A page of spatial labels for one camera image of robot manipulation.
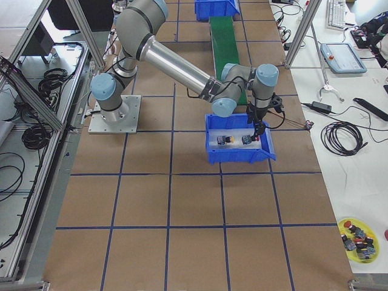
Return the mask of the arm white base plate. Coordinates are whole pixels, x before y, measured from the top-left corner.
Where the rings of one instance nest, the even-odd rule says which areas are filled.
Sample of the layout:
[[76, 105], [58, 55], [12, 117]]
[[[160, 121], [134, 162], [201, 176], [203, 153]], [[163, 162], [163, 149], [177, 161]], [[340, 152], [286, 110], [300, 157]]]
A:
[[89, 124], [91, 134], [136, 134], [138, 129], [141, 95], [121, 95], [122, 104], [115, 111], [101, 110], [96, 101], [94, 113]]

